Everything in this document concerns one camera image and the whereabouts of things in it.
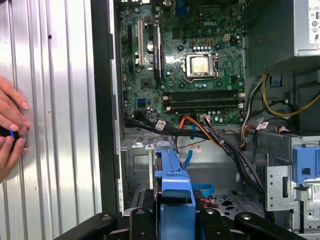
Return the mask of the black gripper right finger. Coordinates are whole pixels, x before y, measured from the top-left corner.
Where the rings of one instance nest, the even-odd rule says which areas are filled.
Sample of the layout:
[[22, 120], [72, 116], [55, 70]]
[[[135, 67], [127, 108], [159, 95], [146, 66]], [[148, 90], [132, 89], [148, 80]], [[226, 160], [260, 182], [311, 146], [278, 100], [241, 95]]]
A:
[[197, 240], [318, 240], [319, 232], [298, 233], [261, 216], [258, 204], [245, 196], [194, 191]]

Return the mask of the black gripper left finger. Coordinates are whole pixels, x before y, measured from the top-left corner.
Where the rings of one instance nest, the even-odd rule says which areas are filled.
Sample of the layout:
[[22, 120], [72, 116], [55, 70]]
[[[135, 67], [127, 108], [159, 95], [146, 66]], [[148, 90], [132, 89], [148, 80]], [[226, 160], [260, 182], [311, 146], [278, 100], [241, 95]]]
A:
[[156, 240], [154, 191], [137, 190], [122, 216], [98, 213], [73, 227], [57, 240]]

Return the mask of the person's right hand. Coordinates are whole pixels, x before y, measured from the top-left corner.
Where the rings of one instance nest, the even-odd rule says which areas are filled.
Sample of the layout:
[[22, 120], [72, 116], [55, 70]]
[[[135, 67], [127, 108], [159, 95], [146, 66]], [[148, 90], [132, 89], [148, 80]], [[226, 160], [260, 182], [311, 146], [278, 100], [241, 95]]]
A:
[[2, 183], [15, 168], [19, 159], [28, 149], [25, 140], [19, 138], [14, 143], [12, 136], [0, 137], [0, 182]]

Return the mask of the person's left hand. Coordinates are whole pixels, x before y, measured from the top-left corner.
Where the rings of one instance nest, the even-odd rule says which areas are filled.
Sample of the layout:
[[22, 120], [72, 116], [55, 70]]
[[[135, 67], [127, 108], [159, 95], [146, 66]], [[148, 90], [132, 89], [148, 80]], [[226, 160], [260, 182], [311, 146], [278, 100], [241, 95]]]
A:
[[10, 131], [27, 134], [29, 122], [20, 109], [29, 108], [26, 99], [17, 92], [11, 82], [4, 76], [0, 77], [0, 125]]

